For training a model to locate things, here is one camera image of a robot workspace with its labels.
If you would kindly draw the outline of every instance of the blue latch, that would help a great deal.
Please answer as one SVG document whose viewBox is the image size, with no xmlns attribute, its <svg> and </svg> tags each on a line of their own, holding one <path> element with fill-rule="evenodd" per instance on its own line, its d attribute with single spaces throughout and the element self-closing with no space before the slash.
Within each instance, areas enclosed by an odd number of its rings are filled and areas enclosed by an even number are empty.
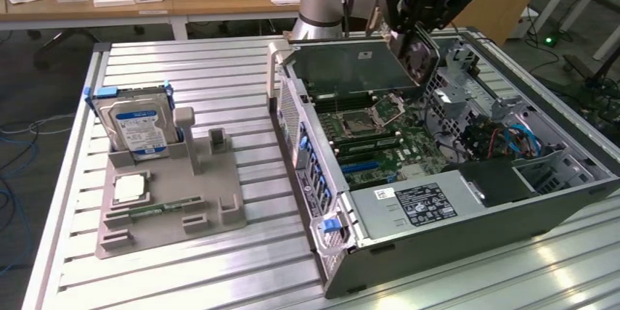
<svg viewBox="0 0 620 310">
<path fill-rule="evenodd" d="M 341 228 L 340 220 L 337 220 L 336 218 L 325 219 L 320 223 L 320 227 L 323 228 L 323 232 L 325 233 L 336 232 Z"/>
<path fill-rule="evenodd" d="M 308 136 L 304 136 L 300 142 L 300 149 L 305 149 L 307 144 L 308 144 Z"/>
<path fill-rule="evenodd" d="M 119 94 L 119 88 L 116 86 L 107 86 L 107 87 L 100 87 L 97 89 L 95 96 L 97 98 L 108 98 L 108 97 L 116 97 L 117 94 Z"/>
</svg>

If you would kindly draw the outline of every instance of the blue hard drive label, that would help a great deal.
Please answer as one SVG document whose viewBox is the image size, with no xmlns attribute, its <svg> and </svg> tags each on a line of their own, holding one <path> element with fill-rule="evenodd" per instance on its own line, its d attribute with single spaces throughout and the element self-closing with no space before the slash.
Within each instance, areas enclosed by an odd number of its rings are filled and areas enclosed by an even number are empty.
<svg viewBox="0 0 620 310">
<path fill-rule="evenodd" d="M 457 216 L 437 183 L 401 190 L 396 197 L 416 227 Z"/>
<path fill-rule="evenodd" d="M 159 115 L 155 110 L 116 114 L 127 147 L 137 155 L 163 152 L 167 143 L 163 130 L 156 126 Z"/>
</svg>

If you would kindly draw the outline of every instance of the desk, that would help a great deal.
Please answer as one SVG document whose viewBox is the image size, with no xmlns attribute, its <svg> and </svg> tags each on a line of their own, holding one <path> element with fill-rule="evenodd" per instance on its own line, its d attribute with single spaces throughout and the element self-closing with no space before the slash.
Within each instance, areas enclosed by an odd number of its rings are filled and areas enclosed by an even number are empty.
<svg viewBox="0 0 620 310">
<path fill-rule="evenodd" d="M 279 7 L 269 0 L 164 0 L 100 8 L 92 1 L 40 0 L 13 5 L 3 0 L 0 3 L 0 30 L 168 23 L 176 40 L 187 40 L 188 22 L 293 18 L 299 9 L 297 6 Z"/>
<path fill-rule="evenodd" d="M 23 309 L 615 308 L 619 194 L 532 240 L 355 295 L 323 298 L 265 106 L 267 45 L 279 38 L 113 44 L 93 53 L 85 86 L 131 87 L 167 79 L 176 105 L 196 110 L 193 136 L 220 126 L 232 135 L 248 226 L 96 259 L 108 138 L 80 101 Z M 493 44 L 484 45 L 525 81 L 539 84 Z"/>
</svg>

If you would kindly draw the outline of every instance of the power supply label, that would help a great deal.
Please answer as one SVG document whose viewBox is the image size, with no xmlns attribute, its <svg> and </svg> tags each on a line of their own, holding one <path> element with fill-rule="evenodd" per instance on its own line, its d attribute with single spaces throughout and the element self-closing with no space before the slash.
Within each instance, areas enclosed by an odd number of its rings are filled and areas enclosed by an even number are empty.
<svg viewBox="0 0 620 310">
<path fill-rule="evenodd" d="M 457 216 L 437 183 L 401 190 L 396 197 L 416 227 Z"/>
</svg>

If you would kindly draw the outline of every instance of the aluminum extrusion table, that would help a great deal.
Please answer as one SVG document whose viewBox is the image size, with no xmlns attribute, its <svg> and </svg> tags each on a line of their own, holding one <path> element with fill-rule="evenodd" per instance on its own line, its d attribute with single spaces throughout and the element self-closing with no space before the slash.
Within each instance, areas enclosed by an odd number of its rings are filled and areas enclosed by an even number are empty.
<svg viewBox="0 0 620 310">
<path fill-rule="evenodd" d="M 113 44 L 93 53 L 87 86 L 169 80 L 176 104 L 196 110 L 195 137 L 225 127 L 249 225 L 95 258 L 108 138 L 81 102 L 23 308 L 617 309 L 620 195 L 584 208 L 536 239 L 356 295 L 323 298 L 265 108 L 267 45 L 277 38 Z M 527 77 L 497 47 L 485 45 Z"/>
</svg>

